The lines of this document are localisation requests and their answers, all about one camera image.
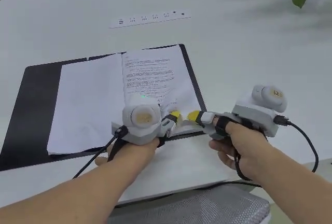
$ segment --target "document page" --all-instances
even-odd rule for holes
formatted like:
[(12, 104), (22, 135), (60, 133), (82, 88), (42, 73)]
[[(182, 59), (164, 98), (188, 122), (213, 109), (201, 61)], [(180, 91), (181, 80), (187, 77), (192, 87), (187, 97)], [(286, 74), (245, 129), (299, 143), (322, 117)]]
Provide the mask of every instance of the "document page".
[(47, 151), (76, 153), (102, 147), (122, 123), (121, 54), (63, 65)]
[(162, 117), (201, 109), (179, 45), (124, 53), (122, 69), (126, 102), (133, 93), (155, 97)]

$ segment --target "white table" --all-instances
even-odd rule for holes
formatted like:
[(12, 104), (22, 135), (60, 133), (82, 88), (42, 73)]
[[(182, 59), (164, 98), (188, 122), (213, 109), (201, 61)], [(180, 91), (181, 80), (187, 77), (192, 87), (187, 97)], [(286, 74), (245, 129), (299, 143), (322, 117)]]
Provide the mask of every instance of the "white table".
[[(108, 28), (113, 18), (170, 9), (189, 9), (192, 18)], [(320, 159), (330, 159), (332, 46), (327, 18), (310, 7), (299, 11), (291, 0), (2, 0), (0, 144), (25, 67), (184, 43), (209, 110), (230, 111), (253, 85), (272, 83), (288, 98), (286, 115), (312, 137)], [(169, 142), (120, 202), (234, 178), (208, 148), (208, 140), (200, 136)], [(300, 163), (314, 160), (303, 137), (291, 128), (281, 128), (270, 142)], [(0, 172), (0, 206), (70, 179), (88, 159)]]

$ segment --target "electrical socket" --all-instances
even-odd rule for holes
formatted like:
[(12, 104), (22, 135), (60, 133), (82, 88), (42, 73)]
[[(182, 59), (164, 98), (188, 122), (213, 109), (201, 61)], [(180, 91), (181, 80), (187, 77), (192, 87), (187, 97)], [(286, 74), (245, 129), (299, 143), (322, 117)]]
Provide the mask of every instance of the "electrical socket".
[(130, 17), (117, 18), (111, 22), (110, 28), (114, 29), (119, 27), (157, 23), (184, 18), (191, 18), (191, 14), (188, 10), (170, 10), (159, 13), (141, 14)]

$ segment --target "finger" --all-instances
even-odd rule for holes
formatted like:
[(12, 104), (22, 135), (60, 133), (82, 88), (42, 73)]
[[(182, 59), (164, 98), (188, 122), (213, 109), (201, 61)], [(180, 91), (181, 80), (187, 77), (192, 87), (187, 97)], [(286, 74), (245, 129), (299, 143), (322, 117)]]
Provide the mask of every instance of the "finger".
[(234, 160), (231, 160), (226, 153), (223, 151), (218, 152), (218, 157), (226, 166), (230, 167), (231, 169), (235, 170), (235, 162)]
[(209, 146), (211, 149), (217, 151), (223, 151), (224, 153), (234, 157), (234, 147), (227, 144), (223, 144), (222, 141), (211, 140), (209, 142)]
[(225, 131), (229, 134), (232, 135), (234, 132), (238, 132), (242, 128), (245, 128), (243, 125), (240, 125), (238, 123), (234, 123), (232, 121), (229, 121), (225, 127)]
[(112, 150), (112, 148), (113, 148), (113, 145), (108, 146), (108, 148), (107, 148), (108, 155), (110, 154), (110, 151)]
[(97, 166), (100, 166), (104, 163), (107, 163), (107, 158), (106, 157), (97, 157), (95, 160), (94, 160), (94, 163), (97, 165)]
[[(215, 117), (212, 121), (213, 125), (216, 126), (218, 123), (219, 118)], [(228, 121), (227, 125), (225, 126), (225, 131), (227, 132), (227, 134), (232, 135), (232, 133), (238, 131), (239, 129), (243, 128), (244, 126), (238, 124), (238, 123), (234, 123), (232, 121)]]

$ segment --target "chair backrest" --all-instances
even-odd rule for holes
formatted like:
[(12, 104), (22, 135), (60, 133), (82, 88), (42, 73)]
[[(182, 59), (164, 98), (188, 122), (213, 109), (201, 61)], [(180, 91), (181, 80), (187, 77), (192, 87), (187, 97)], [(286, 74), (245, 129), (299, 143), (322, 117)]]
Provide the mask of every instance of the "chair backrest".
[(260, 224), (269, 213), (268, 201), (225, 185), (163, 206), (111, 216), (107, 223)]

